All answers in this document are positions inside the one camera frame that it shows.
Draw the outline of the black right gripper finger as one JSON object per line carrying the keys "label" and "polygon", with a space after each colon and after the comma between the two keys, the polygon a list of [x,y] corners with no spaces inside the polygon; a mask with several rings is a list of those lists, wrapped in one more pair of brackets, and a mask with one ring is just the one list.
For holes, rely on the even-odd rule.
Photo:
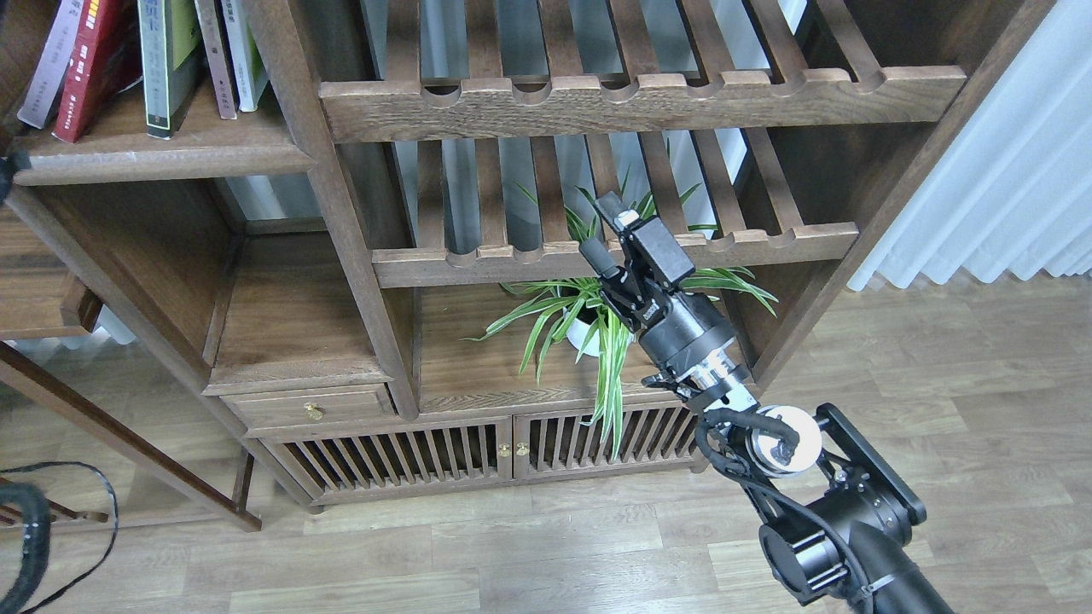
{"label": "black right gripper finger", "polygon": [[584,240],[578,245],[578,250],[585,257],[589,265],[595,272],[604,287],[616,287],[624,275],[624,269],[616,264],[606,245],[601,240]]}
{"label": "black right gripper finger", "polygon": [[667,291],[682,288],[682,281],[695,274],[695,262],[658,215],[641,214],[624,204],[616,192],[595,200],[601,220],[612,227],[624,249],[625,268],[636,282],[648,282]]}

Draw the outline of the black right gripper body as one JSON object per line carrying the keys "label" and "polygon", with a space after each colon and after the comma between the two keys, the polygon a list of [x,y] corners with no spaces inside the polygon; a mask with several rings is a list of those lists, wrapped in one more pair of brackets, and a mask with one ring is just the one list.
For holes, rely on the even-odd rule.
{"label": "black right gripper body", "polygon": [[646,387],[670,390],[688,408],[752,408],[745,367],[727,355],[736,331],[705,294],[685,288],[698,272],[668,285],[630,269],[604,269],[601,296],[638,339],[658,373]]}

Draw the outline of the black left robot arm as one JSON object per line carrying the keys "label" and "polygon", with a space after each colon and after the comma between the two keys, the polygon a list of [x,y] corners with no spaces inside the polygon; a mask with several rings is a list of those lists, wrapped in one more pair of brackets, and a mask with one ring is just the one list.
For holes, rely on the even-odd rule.
{"label": "black left robot arm", "polygon": [[[15,180],[13,179],[15,178],[15,164],[9,157],[3,156],[1,168],[3,168],[1,172],[1,198],[4,199],[10,194],[13,185],[15,185]],[[94,563],[87,571],[78,575],[66,586],[54,591],[54,594],[43,598],[35,606],[20,611],[29,601],[29,598],[38,591],[44,572],[47,571],[49,565],[51,540],[49,501],[47,501],[43,491],[34,484],[16,482],[15,484],[4,485],[1,489],[3,491],[1,493],[3,494],[3,504],[16,504],[22,509],[23,520],[21,521],[22,542],[20,544],[22,544],[22,557],[20,557],[20,570],[12,587],[3,597],[1,613],[35,613],[35,611],[51,604],[62,595],[66,595],[67,591],[78,586],[87,576],[97,571],[102,564],[112,554],[114,544],[116,544],[120,528],[119,520],[116,518],[117,513],[119,513],[119,501],[117,501],[116,491],[114,491],[109,479],[102,473],[98,467],[92,467],[92,464],[79,461],[46,461],[27,464],[27,467],[13,467],[11,472],[35,472],[47,469],[47,467],[82,467],[82,469],[86,469],[100,479],[110,505],[112,505],[112,534],[110,534],[109,542],[100,559]]]}

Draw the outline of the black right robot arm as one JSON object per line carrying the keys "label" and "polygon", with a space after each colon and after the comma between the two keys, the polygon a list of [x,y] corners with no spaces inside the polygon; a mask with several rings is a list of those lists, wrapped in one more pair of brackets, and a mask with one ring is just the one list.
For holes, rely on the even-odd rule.
{"label": "black right robot arm", "polygon": [[759,540],[776,580],[803,605],[822,597],[855,613],[949,613],[905,554],[926,509],[838,408],[761,408],[729,358],[736,332],[709,297],[682,287],[695,262],[656,217],[609,192],[593,203],[624,250],[581,243],[601,296],[670,390],[695,412],[695,444],[722,477],[741,486],[762,520]]}

